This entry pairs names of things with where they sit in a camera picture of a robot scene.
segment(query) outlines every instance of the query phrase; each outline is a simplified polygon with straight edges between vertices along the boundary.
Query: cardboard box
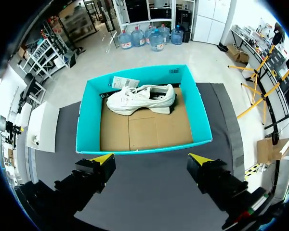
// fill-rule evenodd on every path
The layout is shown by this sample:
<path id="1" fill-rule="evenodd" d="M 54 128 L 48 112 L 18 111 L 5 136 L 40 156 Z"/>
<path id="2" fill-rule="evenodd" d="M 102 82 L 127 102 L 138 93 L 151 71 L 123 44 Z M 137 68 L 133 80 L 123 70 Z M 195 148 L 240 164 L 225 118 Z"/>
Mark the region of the cardboard box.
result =
<path id="1" fill-rule="evenodd" d="M 101 151 L 132 151 L 192 143 L 185 104 L 180 88 L 171 114 L 139 109 L 131 116 L 112 112 L 103 100 Z"/>
<path id="2" fill-rule="evenodd" d="M 289 149 L 289 138 L 281 139 L 277 145 L 272 144 L 272 138 L 257 141 L 257 162 L 270 164 L 272 160 L 281 160 Z"/>
<path id="3" fill-rule="evenodd" d="M 9 155 L 10 158 L 14 158 L 12 149 L 8 149 L 8 155 Z"/>
<path id="4" fill-rule="evenodd" d="M 235 48 L 233 45 L 228 45 L 228 53 L 235 62 L 246 64 L 249 62 L 249 55 L 240 48 Z"/>
<path id="5" fill-rule="evenodd" d="M 25 55 L 25 50 L 22 48 L 22 47 L 20 47 L 19 48 L 19 50 L 18 50 L 18 54 L 19 54 L 19 56 L 22 58 L 24 55 Z"/>
<path id="6" fill-rule="evenodd" d="M 259 164 L 268 164 L 272 160 L 272 138 L 257 141 L 257 161 Z"/>
<path id="7" fill-rule="evenodd" d="M 283 155 L 289 149 L 289 138 L 281 139 L 278 141 L 277 145 L 273 146 L 272 159 L 281 160 Z"/>

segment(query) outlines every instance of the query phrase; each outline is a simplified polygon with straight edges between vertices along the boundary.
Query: door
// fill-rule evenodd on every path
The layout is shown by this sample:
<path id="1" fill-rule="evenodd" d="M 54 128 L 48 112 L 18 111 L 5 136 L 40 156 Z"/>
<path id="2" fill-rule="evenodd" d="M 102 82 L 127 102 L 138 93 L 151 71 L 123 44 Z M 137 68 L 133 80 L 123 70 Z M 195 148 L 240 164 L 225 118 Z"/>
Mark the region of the door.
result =
<path id="1" fill-rule="evenodd" d="M 215 9 L 215 0 L 198 0 L 197 15 L 207 18 L 213 18 Z"/>
<path id="2" fill-rule="evenodd" d="M 213 19 L 226 23 L 231 0 L 216 0 Z"/>
<path id="3" fill-rule="evenodd" d="M 221 41 L 225 24 L 212 20 L 211 30 L 208 37 L 208 43 L 218 45 Z"/>
<path id="4" fill-rule="evenodd" d="M 202 16 L 197 16 L 193 41 L 207 42 L 209 33 L 210 33 L 211 24 L 212 24 L 212 19 L 202 17 Z"/>

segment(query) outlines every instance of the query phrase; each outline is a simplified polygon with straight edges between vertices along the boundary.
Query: water jug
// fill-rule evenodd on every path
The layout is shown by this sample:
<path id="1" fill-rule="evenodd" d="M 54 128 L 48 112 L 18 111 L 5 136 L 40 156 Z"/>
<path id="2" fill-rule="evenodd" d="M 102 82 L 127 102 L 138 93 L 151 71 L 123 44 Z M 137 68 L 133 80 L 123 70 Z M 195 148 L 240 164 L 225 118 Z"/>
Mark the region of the water jug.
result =
<path id="1" fill-rule="evenodd" d="M 145 36 L 142 30 L 139 30 L 138 27 L 135 27 L 135 30 L 131 33 L 132 44 L 135 47 L 141 47 L 145 45 Z"/>
<path id="2" fill-rule="evenodd" d="M 177 25 L 177 28 L 172 30 L 171 42 L 175 45 L 181 45 L 182 41 L 183 41 L 183 31 L 180 30 L 180 26 Z"/>
<path id="3" fill-rule="evenodd" d="M 158 29 L 155 29 L 155 31 L 150 35 L 150 46 L 151 49 L 154 51 L 162 51 L 164 49 L 164 38 L 162 34 L 158 31 Z"/>
<path id="4" fill-rule="evenodd" d="M 132 43 L 131 43 L 131 35 L 126 33 L 125 30 L 122 31 L 122 33 L 119 35 L 118 37 L 119 39 L 119 43 L 122 47 L 122 49 L 130 49 L 133 47 Z"/>
<path id="5" fill-rule="evenodd" d="M 144 37 L 145 37 L 145 42 L 146 42 L 146 44 L 150 44 L 150 35 L 154 32 L 154 30 L 155 30 L 155 26 L 149 26 L 149 28 L 144 32 Z"/>
<path id="6" fill-rule="evenodd" d="M 164 38 L 164 42 L 168 43 L 169 42 L 170 29 L 168 27 L 165 27 L 165 24 L 162 24 L 162 26 L 160 26 L 158 28 L 158 31 L 162 34 L 162 36 Z"/>

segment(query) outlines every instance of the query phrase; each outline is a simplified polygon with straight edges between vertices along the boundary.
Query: yellow metal stand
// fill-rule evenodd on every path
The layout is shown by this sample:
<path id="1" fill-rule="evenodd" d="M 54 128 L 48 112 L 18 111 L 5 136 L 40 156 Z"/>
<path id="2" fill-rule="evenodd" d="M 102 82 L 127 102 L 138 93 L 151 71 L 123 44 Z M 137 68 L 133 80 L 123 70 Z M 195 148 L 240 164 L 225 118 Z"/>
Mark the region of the yellow metal stand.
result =
<path id="1" fill-rule="evenodd" d="M 263 61 L 261 62 L 260 66 L 258 67 L 258 69 L 252 69 L 252 68 L 245 68 L 245 67 L 239 67 L 239 66 L 228 66 L 229 68 L 235 68 L 235 69 L 240 69 L 240 70 L 244 70 L 244 71 L 253 71 L 254 73 L 252 74 L 252 76 L 250 78 L 255 78 L 255 81 L 254 81 L 254 88 L 251 88 L 250 86 L 247 86 L 245 84 L 242 84 L 242 86 L 252 90 L 254 92 L 254 95 L 252 97 L 252 100 L 251 100 L 251 105 L 253 105 L 255 103 L 255 97 L 256 97 L 256 94 L 257 91 L 257 83 L 258 83 L 258 73 L 260 72 L 261 68 L 263 67 L 263 65 L 265 64 L 265 62 L 267 61 L 267 59 L 269 58 L 270 54 L 272 53 L 273 49 L 274 49 L 274 45 L 271 47 L 269 53 L 267 54 L 267 56 L 263 59 Z"/>
<path id="2" fill-rule="evenodd" d="M 287 76 L 289 75 L 289 70 L 287 71 L 287 73 L 281 78 L 281 82 L 284 81 Z M 274 92 L 280 85 L 280 82 L 276 83 L 274 87 L 272 87 L 265 95 L 262 96 L 261 94 L 261 99 L 259 99 L 255 104 L 253 104 L 249 109 L 247 109 L 246 111 L 242 112 L 241 114 L 239 114 L 237 116 L 238 119 L 240 119 L 243 115 L 245 115 L 247 112 L 249 112 L 251 109 L 253 109 L 254 107 L 256 107 L 258 104 L 261 103 L 261 101 L 264 101 L 265 103 L 265 98 L 268 97 L 272 92 Z M 266 103 L 264 104 L 264 116 L 263 119 L 265 118 L 265 108 L 266 108 Z"/>
<path id="3" fill-rule="evenodd" d="M 245 67 L 239 67 L 239 66 L 228 66 L 229 68 L 235 68 L 235 69 L 240 69 L 240 70 L 245 70 L 245 71 L 253 71 L 254 72 L 252 74 L 252 76 L 250 77 L 251 79 L 255 78 L 254 87 L 253 88 L 248 86 L 248 85 L 246 85 L 246 84 L 241 83 L 242 86 L 250 89 L 254 94 L 253 94 L 252 101 L 251 101 L 251 107 L 249 109 L 247 109 L 246 111 L 244 111 L 243 113 L 241 113 L 240 115 L 238 115 L 238 117 L 237 117 L 238 119 L 241 118 L 243 115 L 245 115 L 247 112 L 249 112 L 251 109 L 256 107 L 258 104 L 260 104 L 261 101 L 263 101 L 263 125 L 265 124 L 265 119 L 266 119 L 266 101 L 265 101 L 265 98 L 278 88 L 278 86 L 280 85 L 280 82 L 278 82 L 271 90 L 269 90 L 265 95 L 263 95 L 263 94 L 261 94 L 261 92 L 257 91 L 258 74 L 259 74 L 261 68 L 263 67 L 263 65 L 265 64 L 265 62 L 267 61 L 267 59 L 269 58 L 270 54 L 272 53 L 274 47 L 275 47 L 275 45 L 273 45 L 271 47 L 269 53 L 263 59 L 263 61 L 261 62 L 260 66 L 258 67 L 258 69 L 251 69 L 251 68 L 245 68 Z M 276 76 L 276 71 L 275 70 L 272 71 L 272 75 Z M 282 77 L 282 81 L 284 81 L 288 75 L 289 75 L 289 70 Z M 261 99 L 259 99 L 257 102 L 255 102 L 256 94 L 261 96 Z"/>

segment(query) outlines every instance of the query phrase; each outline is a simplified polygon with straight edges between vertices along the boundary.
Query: cardboard bottom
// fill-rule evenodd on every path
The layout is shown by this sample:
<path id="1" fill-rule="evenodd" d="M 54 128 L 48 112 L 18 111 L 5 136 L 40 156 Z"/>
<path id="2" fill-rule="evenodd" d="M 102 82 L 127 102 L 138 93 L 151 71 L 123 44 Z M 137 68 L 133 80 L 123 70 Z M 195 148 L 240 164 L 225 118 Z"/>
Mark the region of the cardboard bottom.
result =
<path id="1" fill-rule="evenodd" d="M 158 114 L 141 108 L 130 116 L 112 112 L 103 99 L 101 151 L 134 151 L 193 143 L 180 88 L 171 114 Z"/>

